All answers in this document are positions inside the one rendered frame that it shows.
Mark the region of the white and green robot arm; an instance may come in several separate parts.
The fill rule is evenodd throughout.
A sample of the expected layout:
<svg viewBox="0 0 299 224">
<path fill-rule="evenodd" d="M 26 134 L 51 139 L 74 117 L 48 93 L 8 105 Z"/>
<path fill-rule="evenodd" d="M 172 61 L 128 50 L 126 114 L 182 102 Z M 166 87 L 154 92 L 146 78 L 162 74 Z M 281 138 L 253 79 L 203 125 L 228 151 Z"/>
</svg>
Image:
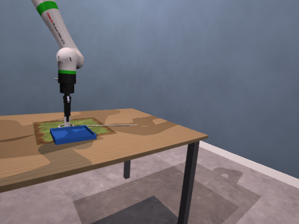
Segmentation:
<svg viewBox="0 0 299 224">
<path fill-rule="evenodd" d="M 55 0 L 31 0 L 41 18 L 53 34 L 60 50 L 56 55 L 60 84 L 76 84 L 76 69 L 84 64 L 84 57 L 73 42 Z"/>
</svg>

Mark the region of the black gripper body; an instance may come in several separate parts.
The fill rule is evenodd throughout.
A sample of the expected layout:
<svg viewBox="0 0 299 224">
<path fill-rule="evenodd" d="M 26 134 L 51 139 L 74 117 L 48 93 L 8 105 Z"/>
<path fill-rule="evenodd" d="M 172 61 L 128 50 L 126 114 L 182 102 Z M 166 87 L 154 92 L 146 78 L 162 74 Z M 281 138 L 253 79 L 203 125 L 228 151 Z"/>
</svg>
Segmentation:
<svg viewBox="0 0 299 224">
<path fill-rule="evenodd" d="M 70 99 L 70 93 L 74 93 L 74 84 L 73 85 L 60 84 L 60 93 L 64 93 L 65 102 L 66 102 L 67 96 L 69 96 Z"/>
</svg>

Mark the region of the blue tray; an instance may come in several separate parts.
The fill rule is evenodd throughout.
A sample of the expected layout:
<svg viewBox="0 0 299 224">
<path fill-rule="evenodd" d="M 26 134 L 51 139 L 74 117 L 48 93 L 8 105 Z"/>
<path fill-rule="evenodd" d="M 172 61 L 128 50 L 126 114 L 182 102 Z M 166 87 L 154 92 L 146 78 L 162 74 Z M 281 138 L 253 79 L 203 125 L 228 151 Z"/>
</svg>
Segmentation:
<svg viewBox="0 0 299 224">
<path fill-rule="evenodd" d="M 55 145 L 96 139 L 97 136 L 86 125 L 50 128 L 50 134 Z"/>
</svg>

